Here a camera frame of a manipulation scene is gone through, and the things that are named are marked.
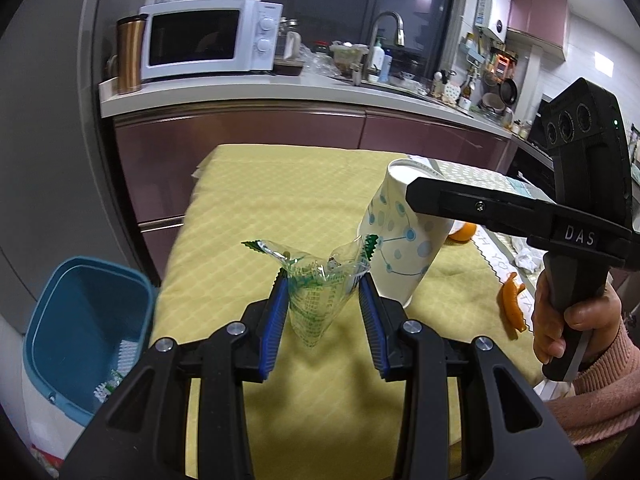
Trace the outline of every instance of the faucet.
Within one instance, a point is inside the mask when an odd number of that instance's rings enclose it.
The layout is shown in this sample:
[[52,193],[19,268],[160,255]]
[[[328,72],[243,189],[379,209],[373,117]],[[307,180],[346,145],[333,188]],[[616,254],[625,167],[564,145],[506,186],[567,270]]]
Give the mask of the faucet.
[[363,69],[362,69],[362,78],[364,80],[367,79],[367,75],[369,75],[369,60],[371,59],[371,52],[373,47],[376,45],[376,37],[378,36],[378,23],[380,19],[385,16],[391,16],[396,20],[396,37],[394,38],[394,43],[396,46],[404,46],[404,25],[402,23],[402,18],[400,14],[397,12],[393,12],[392,10],[385,10],[385,12],[380,12],[380,14],[373,20],[373,29],[371,31],[371,41],[369,41],[369,53],[367,54],[367,58],[365,59]]

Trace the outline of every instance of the person's arm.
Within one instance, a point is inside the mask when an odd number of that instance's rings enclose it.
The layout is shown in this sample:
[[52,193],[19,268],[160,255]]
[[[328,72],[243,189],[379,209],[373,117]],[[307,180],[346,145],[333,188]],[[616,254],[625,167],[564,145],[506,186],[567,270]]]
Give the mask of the person's arm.
[[640,350],[622,324],[620,299],[607,284],[602,297],[567,309],[564,319],[548,302],[544,273],[538,280],[533,315],[534,352],[540,362],[564,353],[564,321],[576,330],[593,329],[576,396],[549,401],[575,445],[596,442],[631,427],[640,415]]

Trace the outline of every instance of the quilted fabric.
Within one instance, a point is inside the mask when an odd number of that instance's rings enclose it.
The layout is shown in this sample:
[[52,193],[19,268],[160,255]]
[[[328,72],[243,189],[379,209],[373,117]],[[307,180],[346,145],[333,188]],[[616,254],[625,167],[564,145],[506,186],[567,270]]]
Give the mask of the quilted fabric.
[[[218,147],[202,168],[169,259],[152,340],[206,338],[268,295],[276,261],[240,242],[267,238],[327,256],[353,239],[386,165],[399,156],[302,146]],[[441,336],[469,341],[489,335],[535,384],[541,374],[532,335],[510,340],[495,301],[499,286],[472,243],[447,243],[407,313]],[[192,476],[199,387],[194,382],[187,443]],[[460,439],[460,415],[455,383],[449,386],[453,443]],[[403,396],[404,384],[385,383],[372,365],[356,296],[315,348],[306,348],[287,321],[269,380],[244,385],[255,477],[391,475]]]

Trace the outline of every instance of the microwave control panel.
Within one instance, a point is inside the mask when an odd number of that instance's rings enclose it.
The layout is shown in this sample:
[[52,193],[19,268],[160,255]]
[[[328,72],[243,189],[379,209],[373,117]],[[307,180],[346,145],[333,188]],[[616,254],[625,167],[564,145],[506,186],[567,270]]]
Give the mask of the microwave control panel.
[[282,4],[258,2],[255,20],[252,70],[272,70]]

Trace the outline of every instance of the microwave knob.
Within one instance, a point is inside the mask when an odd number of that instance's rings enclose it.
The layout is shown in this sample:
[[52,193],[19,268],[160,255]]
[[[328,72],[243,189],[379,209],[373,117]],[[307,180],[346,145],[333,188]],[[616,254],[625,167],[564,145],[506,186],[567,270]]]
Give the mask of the microwave knob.
[[276,27],[276,22],[273,18],[261,18],[258,24],[262,30],[273,30]]
[[266,38],[260,38],[255,43],[255,47],[258,49],[258,52],[267,52],[271,48],[271,41]]

